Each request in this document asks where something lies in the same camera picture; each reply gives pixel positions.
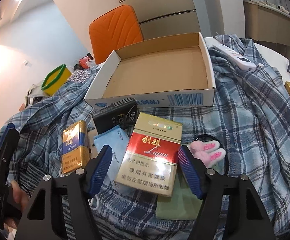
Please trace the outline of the person's left hand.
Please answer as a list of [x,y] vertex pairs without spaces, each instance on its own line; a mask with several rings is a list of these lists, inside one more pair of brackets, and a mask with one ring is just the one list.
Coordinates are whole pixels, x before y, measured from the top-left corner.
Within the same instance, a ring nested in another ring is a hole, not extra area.
[[[19,184],[16,181],[14,180],[11,181],[11,186],[12,186],[13,199],[17,204],[20,205],[21,212],[24,212],[28,204],[29,197],[27,193],[20,188]],[[13,229],[17,229],[18,227],[16,224],[16,221],[10,216],[5,220],[5,223],[7,224],[7,226]]]

